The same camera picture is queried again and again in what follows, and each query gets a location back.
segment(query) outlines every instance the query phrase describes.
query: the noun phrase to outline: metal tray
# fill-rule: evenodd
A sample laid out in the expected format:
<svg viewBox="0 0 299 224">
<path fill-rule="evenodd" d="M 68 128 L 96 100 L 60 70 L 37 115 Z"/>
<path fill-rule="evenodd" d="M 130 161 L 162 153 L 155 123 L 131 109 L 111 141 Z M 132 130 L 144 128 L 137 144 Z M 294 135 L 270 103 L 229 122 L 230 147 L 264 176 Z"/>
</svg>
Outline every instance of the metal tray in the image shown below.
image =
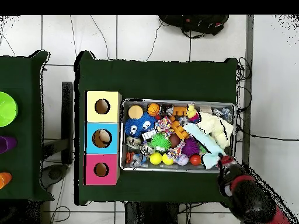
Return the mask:
<svg viewBox="0 0 299 224">
<path fill-rule="evenodd" d="M 124 123 L 126 123 L 128 117 L 128 109 L 132 105 L 139 105 L 143 108 L 144 111 L 147 110 L 147 106 L 150 103 L 157 103 L 161 104 L 173 104 L 176 107 L 186 107 L 190 103 L 195 103 L 195 108 L 198 111 L 200 106 L 210 106 L 212 108 L 217 108 L 221 110 L 223 107 L 227 107 L 232 112 L 232 125 L 234 126 L 234 130 L 231 135 L 231 144 L 229 147 L 224 149 L 224 152 L 227 155 L 234 154 L 235 148 L 235 138 L 236 138 L 236 107 L 232 103 L 221 103 L 221 102 L 205 102 L 205 101 L 177 101 L 177 100 L 150 100 L 150 99 L 124 99 L 121 103 L 122 114 L 120 116 L 120 167 L 123 170 L 128 171 L 155 171 L 155 172 L 187 172 L 187 173 L 218 173 L 218 169 L 205 169 L 203 166 L 194 166 L 190 162 L 188 162 L 185 166 L 179 166 L 178 164 L 174 163 L 173 165 L 165 165 L 162 162 L 160 165 L 153 165 L 149 161 L 146 161 L 142 167 L 132 168 L 129 164 L 126 164 L 126 152 L 127 152 L 127 145 L 126 145 L 126 137 L 127 135 L 124 133 Z"/>
</svg>

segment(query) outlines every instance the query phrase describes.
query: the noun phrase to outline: orange cup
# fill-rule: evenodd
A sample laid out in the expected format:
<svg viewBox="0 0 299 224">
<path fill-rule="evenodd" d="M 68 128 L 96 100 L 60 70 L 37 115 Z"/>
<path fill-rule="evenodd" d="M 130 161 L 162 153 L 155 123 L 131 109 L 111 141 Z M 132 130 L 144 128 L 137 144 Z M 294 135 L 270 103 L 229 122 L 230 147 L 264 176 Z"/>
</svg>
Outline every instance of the orange cup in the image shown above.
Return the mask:
<svg viewBox="0 0 299 224">
<path fill-rule="evenodd" d="M 12 175 L 10 173 L 0 173 L 0 189 L 5 187 L 12 180 Z"/>
</svg>

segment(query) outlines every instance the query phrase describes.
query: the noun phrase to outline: yellow cube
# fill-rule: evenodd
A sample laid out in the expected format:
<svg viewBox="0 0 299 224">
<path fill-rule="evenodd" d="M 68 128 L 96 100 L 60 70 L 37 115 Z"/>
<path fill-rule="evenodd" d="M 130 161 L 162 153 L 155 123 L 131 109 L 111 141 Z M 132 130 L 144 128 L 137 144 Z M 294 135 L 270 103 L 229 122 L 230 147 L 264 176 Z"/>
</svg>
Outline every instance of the yellow cube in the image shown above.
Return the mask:
<svg viewBox="0 0 299 224">
<path fill-rule="evenodd" d="M 119 123 L 121 95 L 118 92 L 87 91 L 87 122 Z"/>
</svg>

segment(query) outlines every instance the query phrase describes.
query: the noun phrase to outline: white plush toy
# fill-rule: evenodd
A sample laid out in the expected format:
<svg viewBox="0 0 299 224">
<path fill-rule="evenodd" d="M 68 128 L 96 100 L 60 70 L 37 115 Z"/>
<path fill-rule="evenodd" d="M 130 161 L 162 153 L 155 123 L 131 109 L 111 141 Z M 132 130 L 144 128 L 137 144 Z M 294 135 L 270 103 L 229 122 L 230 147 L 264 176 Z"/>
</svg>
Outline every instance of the white plush toy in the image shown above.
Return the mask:
<svg viewBox="0 0 299 224">
<path fill-rule="evenodd" d="M 199 116 L 197 126 L 204 131 L 205 134 L 211 133 L 211 136 L 221 149 L 228 147 L 234 127 L 222 118 L 209 113 L 199 112 Z"/>
</svg>

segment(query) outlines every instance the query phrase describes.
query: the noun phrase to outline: black bag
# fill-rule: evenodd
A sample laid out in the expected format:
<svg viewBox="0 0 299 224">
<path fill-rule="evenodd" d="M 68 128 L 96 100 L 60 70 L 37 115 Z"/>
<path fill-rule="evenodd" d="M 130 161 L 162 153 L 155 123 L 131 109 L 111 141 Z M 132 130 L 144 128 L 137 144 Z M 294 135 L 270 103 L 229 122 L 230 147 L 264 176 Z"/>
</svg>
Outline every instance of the black bag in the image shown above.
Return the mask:
<svg viewBox="0 0 299 224">
<path fill-rule="evenodd" d="M 187 37 L 189 36 L 185 32 L 202 33 L 191 37 L 191 39 L 200 38 L 204 34 L 216 35 L 223 29 L 228 17 L 229 15 L 159 15 L 161 23 L 180 27 Z"/>
</svg>

